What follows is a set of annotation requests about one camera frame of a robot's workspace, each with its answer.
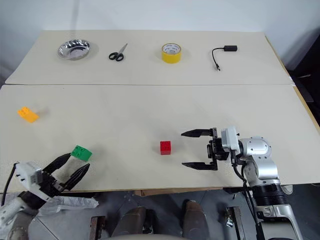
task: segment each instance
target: stainless steel bowl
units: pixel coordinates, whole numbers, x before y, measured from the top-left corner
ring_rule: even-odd
[[[84,58],[90,51],[90,43],[83,39],[66,41],[58,49],[58,55],[64,59],[78,60]]]

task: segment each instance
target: green lego brick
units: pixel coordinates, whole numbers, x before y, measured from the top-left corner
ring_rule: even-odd
[[[85,162],[89,160],[91,155],[92,155],[92,152],[78,145],[71,152],[71,156],[74,156],[77,159],[83,160]]]

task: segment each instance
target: white table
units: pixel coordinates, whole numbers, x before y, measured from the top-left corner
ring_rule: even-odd
[[[67,40],[91,42],[91,52],[70,61],[58,56]],[[166,43],[182,47],[181,61],[162,61]],[[125,43],[125,59],[109,60]],[[211,50],[237,45],[237,52]],[[290,84],[272,47],[262,32],[79,30],[43,31],[7,84],[55,85],[283,85]]]
[[[20,118],[23,106],[39,119]],[[230,125],[242,138],[268,139],[283,184],[320,182],[320,136],[290,85],[5,85],[0,112],[0,189],[14,162],[44,167],[75,145],[93,152],[76,191],[241,186],[228,161],[218,171],[181,164],[210,161],[209,137],[181,133]],[[160,155],[160,141],[171,141],[171,155]],[[24,188],[14,179],[9,190]]]

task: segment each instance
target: yellow tape roll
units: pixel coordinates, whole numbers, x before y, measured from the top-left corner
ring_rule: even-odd
[[[176,43],[167,43],[162,46],[162,60],[168,64],[176,64],[181,58],[181,47]]]

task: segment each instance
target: red cube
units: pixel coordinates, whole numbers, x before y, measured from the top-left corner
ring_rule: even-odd
[[[170,155],[171,154],[171,142],[170,141],[161,141],[160,142],[160,153],[161,153],[161,155]]]

